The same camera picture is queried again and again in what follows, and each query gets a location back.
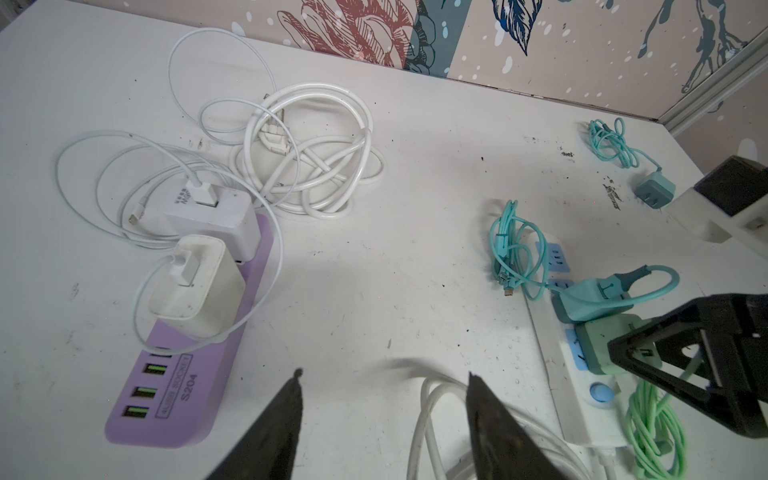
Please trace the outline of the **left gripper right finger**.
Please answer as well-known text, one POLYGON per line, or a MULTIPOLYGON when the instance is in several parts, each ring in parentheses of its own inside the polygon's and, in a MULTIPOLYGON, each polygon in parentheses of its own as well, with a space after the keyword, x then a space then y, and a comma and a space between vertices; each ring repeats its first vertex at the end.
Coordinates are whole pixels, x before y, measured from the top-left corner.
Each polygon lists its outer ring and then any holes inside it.
POLYGON ((484 380, 472 373, 466 411, 478 479, 565 479, 484 380))

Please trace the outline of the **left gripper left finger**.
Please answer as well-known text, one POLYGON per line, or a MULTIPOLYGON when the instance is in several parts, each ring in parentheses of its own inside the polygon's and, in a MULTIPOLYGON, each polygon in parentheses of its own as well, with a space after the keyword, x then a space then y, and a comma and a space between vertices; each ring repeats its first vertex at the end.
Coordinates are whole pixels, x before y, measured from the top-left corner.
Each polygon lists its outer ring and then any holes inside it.
POLYGON ((290 479, 303 415, 298 368, 228 455, 208 475, 215 479, 290 479))

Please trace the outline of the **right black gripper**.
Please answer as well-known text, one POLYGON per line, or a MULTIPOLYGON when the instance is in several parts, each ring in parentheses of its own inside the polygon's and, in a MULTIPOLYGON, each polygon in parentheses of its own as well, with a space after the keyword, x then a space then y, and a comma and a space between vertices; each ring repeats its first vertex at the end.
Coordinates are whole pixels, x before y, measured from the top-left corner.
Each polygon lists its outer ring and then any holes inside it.
MULTIPOLYGON (((699 238, 740 241, 767 255, 767 168, 738 155, 726 159, 668 207, 699 238)), ((767 435, 767 296, 728 293, 693 299, 608 344, 611 361, 661 388, 732 432, 767 435), (698 387, 639 359, 656 346, 662 361, 684 369, 683 349, 699 348, 698 387)))

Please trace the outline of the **white blue power strip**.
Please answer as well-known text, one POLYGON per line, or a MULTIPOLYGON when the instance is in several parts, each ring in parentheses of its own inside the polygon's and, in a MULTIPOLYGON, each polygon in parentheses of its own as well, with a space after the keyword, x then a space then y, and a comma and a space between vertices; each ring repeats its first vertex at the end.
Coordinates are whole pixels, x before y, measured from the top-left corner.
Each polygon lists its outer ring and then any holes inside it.
POLYGON ((520 260, 535 268, 535 298, 527 305, 565 441, 595 448, 626 446, 621 423, 628 390, 616 376, 589 370, 588 358, 597 349, 579 340, 577 326, 615 313, 614 303, 629 297, 629 276, 581 280, 556 237, 532 232, 522 242, 526 249, 520 260))

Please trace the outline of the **purple power strip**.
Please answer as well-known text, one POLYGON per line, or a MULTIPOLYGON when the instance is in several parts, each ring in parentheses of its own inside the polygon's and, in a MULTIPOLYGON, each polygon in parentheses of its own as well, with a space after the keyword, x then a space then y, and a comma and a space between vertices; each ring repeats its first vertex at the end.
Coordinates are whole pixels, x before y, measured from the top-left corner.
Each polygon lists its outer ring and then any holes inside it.
POLYGON ((207 437, 214 424, 245 328, 226 340, 172 355, 194 340, 159 320, 148 342, 161 354, 141 352, 105 425, 113 444, 180 448, 207 437))

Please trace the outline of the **small white plug adapter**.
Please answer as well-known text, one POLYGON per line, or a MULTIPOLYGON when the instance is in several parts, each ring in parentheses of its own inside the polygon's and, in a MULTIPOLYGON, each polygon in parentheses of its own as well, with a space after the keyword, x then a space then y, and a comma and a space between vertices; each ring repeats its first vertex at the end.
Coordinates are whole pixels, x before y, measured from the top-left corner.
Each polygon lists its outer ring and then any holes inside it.
POLYGON ((142 296, 156 275, 160 279, 148 303, 149 313, 194 340, 192 346, 170 352, 179 355, 220 343, 248 321, 252 311, 238 313, 246 293, 246 280, 239 267, 247 262, 235 260, 219 238, 201 234, 182 237, 173 252, 152 267, 134 295, 133 330, 143 349, 163 352, 141 336, 138 325, 142 296))

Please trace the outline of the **white charger adapter with cable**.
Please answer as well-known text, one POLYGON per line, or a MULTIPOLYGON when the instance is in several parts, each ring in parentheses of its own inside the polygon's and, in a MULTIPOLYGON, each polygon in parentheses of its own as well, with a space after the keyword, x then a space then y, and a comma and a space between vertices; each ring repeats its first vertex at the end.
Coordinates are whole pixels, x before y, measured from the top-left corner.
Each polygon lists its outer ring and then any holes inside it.
POLYGON ((191 150, 156 143, 130 132, 104 130, 76 136, 56 151, 53 164, 56 189, 72 213, 93 229, 144 250, 170 250, 182 237, 201 234, 224 241, 235 260, 239 262, 250 261, 255 257, 260 238, 260 228, 257 226, 257 210, 263 208, 268 215, 274 214, 274 205, 263 197, 258 188, 235 174, 232 168, 204 158, 191 150), (131 224, 136 224, 140 220, 146 203, 165 181, 175 175, 185 177, 186 185, 179 191, 174 202, 164 210, 164 215, 176 231, 174 235, 141 233, 127 229, 123 226, 124 206, 118 208, 115 220, 107 214, 102 215, 104 220, 112 226, 108 230, 89 220, 71 204, 60 180, 62 157, 67 150, 78 143, 101 137, 124 138, 133 142, 130 147, 107 160, 103 166, 104 169, 108 169, 122 156, 139 149, 153 149, 173 162, 171 166, 156 172, 137 184, 126 195, 125 199, 130 200, 138 193, 139 189, 147 188, 144 196, 137 203, 137 209, 129 217, 131 224))

